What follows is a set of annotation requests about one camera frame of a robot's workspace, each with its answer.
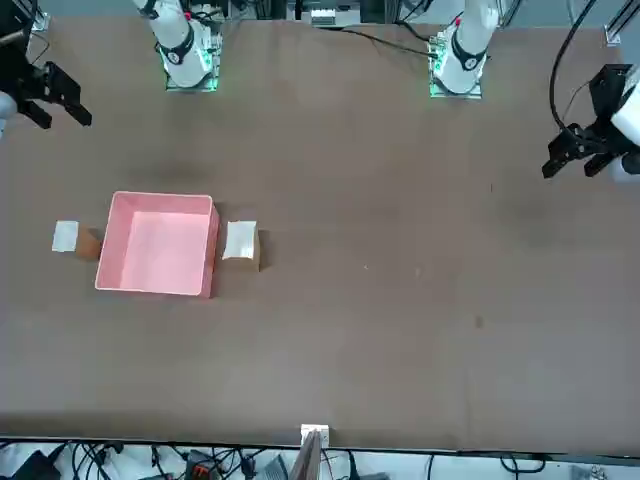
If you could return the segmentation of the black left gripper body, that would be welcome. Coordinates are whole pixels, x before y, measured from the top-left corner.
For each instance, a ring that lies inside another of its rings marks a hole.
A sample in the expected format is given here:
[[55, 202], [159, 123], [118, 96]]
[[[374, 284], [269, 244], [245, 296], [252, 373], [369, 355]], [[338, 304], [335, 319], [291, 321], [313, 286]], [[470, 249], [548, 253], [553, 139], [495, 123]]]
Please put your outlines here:
[[631, 64], [606, 64], [589, 82], [595, 121], [583, 132], [582, 143], [589, 153], [624, 152], [632, 142], [613, 124], [612, 118], [625, 98]]

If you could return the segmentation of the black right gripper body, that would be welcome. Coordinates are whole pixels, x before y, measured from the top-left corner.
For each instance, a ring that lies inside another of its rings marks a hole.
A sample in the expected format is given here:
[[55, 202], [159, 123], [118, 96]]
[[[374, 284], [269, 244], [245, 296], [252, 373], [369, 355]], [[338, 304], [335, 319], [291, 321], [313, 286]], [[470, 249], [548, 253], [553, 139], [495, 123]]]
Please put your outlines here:
[[47, 114], [35, 100], [49, 101], [48, 76], [52, 63], [31, 63], [21, 52], [1, 53], [1, 113]]

